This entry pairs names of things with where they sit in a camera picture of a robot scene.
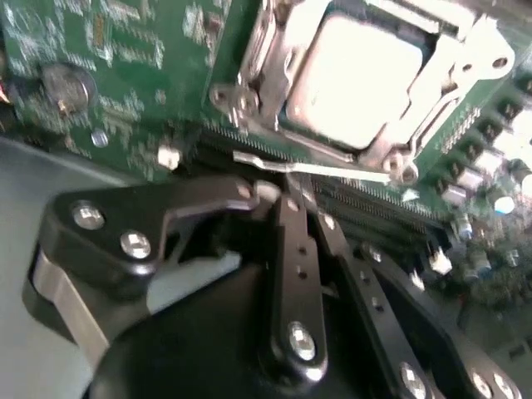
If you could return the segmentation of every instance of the cpu socket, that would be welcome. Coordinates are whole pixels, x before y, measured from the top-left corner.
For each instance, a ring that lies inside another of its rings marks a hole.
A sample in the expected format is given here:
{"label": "cpu socket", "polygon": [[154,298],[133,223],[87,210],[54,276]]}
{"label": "cpu socket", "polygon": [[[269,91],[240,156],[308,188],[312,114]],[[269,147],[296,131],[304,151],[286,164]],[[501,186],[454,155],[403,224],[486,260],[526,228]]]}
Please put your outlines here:
{"label": "cpu socket", "polygon": [[495,20],[445,0],[263,0],[236,82],[210,100],[243,131],[413,183],[470,89],[514,63]]}

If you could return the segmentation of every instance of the silver screw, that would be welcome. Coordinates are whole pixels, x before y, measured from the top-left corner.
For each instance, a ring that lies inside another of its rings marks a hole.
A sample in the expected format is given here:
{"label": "silver screw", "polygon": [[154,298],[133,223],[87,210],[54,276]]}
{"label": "silver screw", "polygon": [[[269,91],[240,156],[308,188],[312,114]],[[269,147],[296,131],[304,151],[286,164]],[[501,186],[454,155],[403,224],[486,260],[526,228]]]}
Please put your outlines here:
{"label": "silver screw", "polygon": [[251,198],[251,190],[244,186],[244,185],[239,185],[238,187],[239,189],[239,194],[242,195],[245,199],[250,199]]}
{"label": "silver screw", "polygon": [[476,389],[485,399],[491,399],[493,397],[490,385],[477,372],[473,372],[473,384],[475,384]]}
{"label": "silver screw", "polygon": [[506,399],[515,398],[512,388],[510,387],[510,385],[508,385],[508,382],[506,382],[503,377],[501,377],[499,374],[494,374],[493,379],[495,380],[495,383],[497,384],[499,389],[502,391],[502,393],[505,394]]}
{"label": "silver screw", "polygon": [[325,220],[325,224],[327,225],[327,227],[331,230],[334,230],[334,228],[336,227],[336,223],[334,223],[333,217],[330,214],[325,214],[323,216],[323,219]]}
{"label": "silver screw", "polygon": [[299,206],[298,204],[296,204],[296,201],[294,201],[293,199],[288,199],[288,207],[293,210],[294,212],[298,212],[299,211]]}
{"label": "silver screw", "polygon": [[417,375],[408,363],[401,364],[401,379],[406,389],[416,398],[426,398],[426,387],[423,380]]}
{"label": "silver screw", "polygon": [[72,211],[72,216],[76,224],[86,230],[98,230],[106,223],[103,214],[97,208],[88,204],[78,205]]}
{"label": "silver screw", "polygon": [[381,254],[376,249],[374,249],[373,247],[369,247],[369,254],[372,256],[372,258],[373,258],[373,260],[375,260],[375,262],[380,263],[382,261]]}
{"label": "silver screw", "polygon": [[135,259],[147,258],[151,252],[150,241],[138,231],[128,231],[120,238],[122,250]]}
{"label": "silver screw", "polygon": [[288,340],[293,351],[303,360],[312,360],[316,356],[316,345],[310,333],[300,322],[288,326]]}
{"label": "silver screw", "polygon": [[92,144],[98,148],[104,148],[109,145],[109,137],[102,129],[96,129],[91,134]]}

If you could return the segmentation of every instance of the black metal bracket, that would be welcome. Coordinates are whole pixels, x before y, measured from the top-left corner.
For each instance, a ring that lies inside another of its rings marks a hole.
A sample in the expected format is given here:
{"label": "black metal bracket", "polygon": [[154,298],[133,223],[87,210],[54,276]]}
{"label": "black metal bracket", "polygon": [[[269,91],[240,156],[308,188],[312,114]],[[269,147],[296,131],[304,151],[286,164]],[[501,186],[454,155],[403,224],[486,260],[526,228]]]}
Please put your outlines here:
{"label": "black metal bracket", "polygon": [[192,237],[180,247],[201,250],[213,240],[215,220],[225,248],[265,267],[268,300],[256,354],[278,389],[306,395],[327,379],[326,274],[347,306],[346,328],[377,397],[519,398],[508,376],[446,326],[389,257],[354,257],[337,221],[302,186],[289,181],[285,191],[272,203],[243,180],[214,177],[60,195],[42,220],[28,310],[71,334],[96,365],[132,324],[150,322],[146,290],[173,238]]}

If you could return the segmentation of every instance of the white component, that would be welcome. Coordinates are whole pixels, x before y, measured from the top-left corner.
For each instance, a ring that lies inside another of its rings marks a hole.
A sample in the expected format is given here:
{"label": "white component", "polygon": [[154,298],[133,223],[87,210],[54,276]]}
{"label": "white component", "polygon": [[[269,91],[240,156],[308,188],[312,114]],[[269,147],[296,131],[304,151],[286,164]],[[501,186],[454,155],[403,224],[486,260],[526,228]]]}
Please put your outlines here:
{"label": "white component", "polygon": [[455,206],[462,206],[467,201],[467,193],[461,187],[449,185],[442,193],[441,198]]}
{"label": "white component", "polygon": [[532,139],[532,110],[522,110],[511,122],[512,130],[519,141]]}
{"label": "white component", "polygon": [[494,154],[493,152],[484,150],[479,154],[475,162],[473,162],[473,165],[489,175],[493,175],[495,171],[502,165],[502,162],[503,159],[500,156]]}
{"label": "white component", "polygon": [[501,131],[501,133],[493,140],[491,146],[503,153],[509,160],[513,159],[520,150],[519,141],[507,130]]}
{"label": "white component", "polygon": [[410,274],[410,280],[414,283],[416,287],[418,287],[421,291],[425,291],[425,283],[423,283],[423,280],[419,275],[417,274],[417,271],[414,270],[414,273]]}
{"label": "white component", "polygon": [[404,193],[402,193],[401,196],[401,202],[408,202],[417,200],[419,198],[419,191],[413,190],[413,189],[406,189]]}
{"label": "white component", "polygon": [[527,197],[532,197],[532,175],[526,176],[521,181],[521,193]]}
{"label": "white component", "polygon": [[442,276],[445,276],[452,270],[452,263],[443,253],[443,249],[439,249],[432,257],[431,268]]}
{"label": "white component", "polygon": [[161,145],[157,152],[157,162],[168,170],[176,170],[181,162],[181,151],[167,145]]}
{"label": "white component", "polygon": [[479,186],[484,183],[484,176],[476,173],[473,170],[465,168],[460,176],[456,178],[456,183],[460,187],[465,187],[469,190],[476,191]]}
{"label": "white component", "polygon": [[511,214],[515,208],[515,202],[512,197],[500,197],[493,204],[493,209],[498,214]]}
{"label": "white component", "polygon": [[[339,45],[345,41],[349,46]],[[331,140],[364,149],[407,109],[407,90],[421,64],[420,48],[333,14],[323,23],[288,99],[287,116]]]}

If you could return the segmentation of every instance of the mounting hole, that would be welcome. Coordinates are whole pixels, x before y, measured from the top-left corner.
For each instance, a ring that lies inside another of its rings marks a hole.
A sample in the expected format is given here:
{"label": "mounting hole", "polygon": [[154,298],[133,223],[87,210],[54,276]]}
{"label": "mounting hole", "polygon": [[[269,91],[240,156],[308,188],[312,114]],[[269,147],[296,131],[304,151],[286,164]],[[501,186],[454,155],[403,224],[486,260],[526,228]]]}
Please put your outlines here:
{"label": "mounting hole", "polygon": [[501,69],[502,67],[506,67],[506,64],[508,63],[508,58],[501,57],[497,58],[495,61],[493,61],[493,64],[491,64],[495,69]]}
{"label": "mounting hole", "polygon": [[297,266],[296,270],[298,271],[298,277],[302,280],[305,280],[307,276],[307,272],[305,272],[301,266]]}
{"label": "mounting hole", "polygon": [[417,168],[414,165],[408,165],[403,171],[402,171],[402,182],[411,185],[417,182],[417,178],[419,177],[419,172],[417,171]]}

